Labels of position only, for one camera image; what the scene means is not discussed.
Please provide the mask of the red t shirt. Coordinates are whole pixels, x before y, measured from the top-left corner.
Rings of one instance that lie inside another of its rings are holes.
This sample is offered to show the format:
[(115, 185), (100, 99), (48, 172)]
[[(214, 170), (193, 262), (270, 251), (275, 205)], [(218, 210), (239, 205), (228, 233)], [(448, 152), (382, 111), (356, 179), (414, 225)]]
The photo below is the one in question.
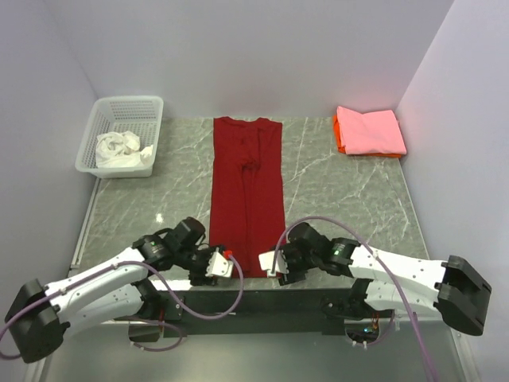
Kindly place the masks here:
[(282, 124), (216, 118), (213, 148), (209, 243), (232, 251), (246, 278), (265, 278), (258, 256), (286, 228)]

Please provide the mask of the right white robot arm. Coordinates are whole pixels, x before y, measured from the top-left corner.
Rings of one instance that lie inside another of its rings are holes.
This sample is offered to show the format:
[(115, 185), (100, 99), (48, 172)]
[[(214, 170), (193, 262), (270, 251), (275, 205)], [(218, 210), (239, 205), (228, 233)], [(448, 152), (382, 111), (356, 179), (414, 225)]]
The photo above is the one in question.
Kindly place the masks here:
[(345, 302), (333, 311), (351, 320), (392, 310), (441, 318), (470, 336), (484, 332), (492, 287), (466, 259), (417, 259), (368, 248), (358, 240), (329, 239), (302, 219), (288, 228), (276, 246), (258, 257), (260, 267), (282, 285), (305, 278), (317, 268), (354, 279)]

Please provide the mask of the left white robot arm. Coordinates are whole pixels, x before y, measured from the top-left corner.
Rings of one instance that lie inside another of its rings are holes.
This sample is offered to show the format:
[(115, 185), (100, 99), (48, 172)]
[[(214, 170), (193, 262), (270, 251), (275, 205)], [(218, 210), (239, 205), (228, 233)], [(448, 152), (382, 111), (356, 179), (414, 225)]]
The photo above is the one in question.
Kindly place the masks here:
[(212, 285), (230, 276), (231, 262), (221, 247), (203, 244), (205, 228), (188, 217), (175, 228), (144, 235), (111, 259), (78, 275), (42, 284), (38, 279), (18, 291), (5, 317), (5, 328), (26, 364), (55, 352), (66, 337), (117, 318), (155, 320), (164, 310), (150, 281), (177, 266), (192, 285)]

